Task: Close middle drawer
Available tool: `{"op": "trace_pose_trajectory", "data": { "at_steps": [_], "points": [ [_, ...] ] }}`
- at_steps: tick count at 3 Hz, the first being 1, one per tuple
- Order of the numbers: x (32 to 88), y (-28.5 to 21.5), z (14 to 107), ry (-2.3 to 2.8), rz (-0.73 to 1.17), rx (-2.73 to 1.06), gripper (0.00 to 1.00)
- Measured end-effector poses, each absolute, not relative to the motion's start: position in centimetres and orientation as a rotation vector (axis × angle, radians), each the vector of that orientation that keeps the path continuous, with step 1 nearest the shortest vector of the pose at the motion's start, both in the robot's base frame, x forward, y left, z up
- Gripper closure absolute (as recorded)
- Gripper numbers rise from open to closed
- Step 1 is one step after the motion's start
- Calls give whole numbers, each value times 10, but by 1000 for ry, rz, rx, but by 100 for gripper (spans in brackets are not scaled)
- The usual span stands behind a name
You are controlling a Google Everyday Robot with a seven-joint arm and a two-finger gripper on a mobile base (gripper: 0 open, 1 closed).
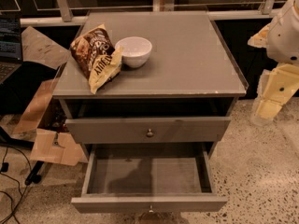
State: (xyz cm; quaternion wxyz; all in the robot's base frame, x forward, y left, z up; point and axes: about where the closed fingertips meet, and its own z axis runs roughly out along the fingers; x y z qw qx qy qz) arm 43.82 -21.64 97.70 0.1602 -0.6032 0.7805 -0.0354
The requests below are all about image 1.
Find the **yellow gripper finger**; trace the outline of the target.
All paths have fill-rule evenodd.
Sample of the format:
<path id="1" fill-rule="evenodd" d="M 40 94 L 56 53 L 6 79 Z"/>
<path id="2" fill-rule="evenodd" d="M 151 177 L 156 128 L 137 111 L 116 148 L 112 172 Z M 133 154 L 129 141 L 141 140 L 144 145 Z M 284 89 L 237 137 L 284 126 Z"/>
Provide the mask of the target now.
<path id="1" fill-rule="evenodd" d="M 270 25 L 267 24 L 257 34 L 253 35 L 248 40 L 248 45 L 254 48 L 266 48 L 267 47 L 267 35 Z"/>
<path id="2" fill-rule="evenodd" d="M 263 70 L 254 100 L 251 121 L 263 126 L 270 123 L 299 90 L 299 67 L 279 63 L 272 71 Z"/>

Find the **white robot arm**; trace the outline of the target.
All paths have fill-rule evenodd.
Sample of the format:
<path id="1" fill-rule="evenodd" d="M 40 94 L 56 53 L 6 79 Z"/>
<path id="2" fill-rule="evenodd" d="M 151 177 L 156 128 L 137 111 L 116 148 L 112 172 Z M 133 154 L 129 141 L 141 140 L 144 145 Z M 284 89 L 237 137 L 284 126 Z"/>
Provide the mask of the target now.
<path id="1" fill-rule="evenodd" d="M 272 71 L 263 70 L 252 107 L 251 121 L 265 125 L 299 90 L 299 0 L 287 0 L 248 44 L 266 48 L 267 56 L 278 63 Z"/>

